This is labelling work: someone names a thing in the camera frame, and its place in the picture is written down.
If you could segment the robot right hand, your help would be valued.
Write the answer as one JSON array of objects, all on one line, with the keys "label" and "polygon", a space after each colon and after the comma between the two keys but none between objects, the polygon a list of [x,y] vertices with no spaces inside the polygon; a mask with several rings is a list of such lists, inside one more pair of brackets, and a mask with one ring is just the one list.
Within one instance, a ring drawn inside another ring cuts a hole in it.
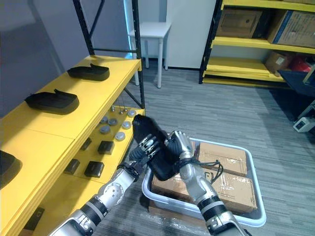
[{"label": "robot right hand", "polygon": [[167,136],[164,144],[176,162],[193,158],[192,144],[185,132],[172,131]]}]

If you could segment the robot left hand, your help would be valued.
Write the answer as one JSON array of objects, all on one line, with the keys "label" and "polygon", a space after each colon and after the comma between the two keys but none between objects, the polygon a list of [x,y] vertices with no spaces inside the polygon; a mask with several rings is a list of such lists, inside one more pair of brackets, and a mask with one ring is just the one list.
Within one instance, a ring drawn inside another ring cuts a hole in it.
[{"label": "robot left hand", "polygon": [[132,167],[140,171],[159,152],[160,146],[156,136],[147,135],[130,153],[129,159],[133,161]]}]

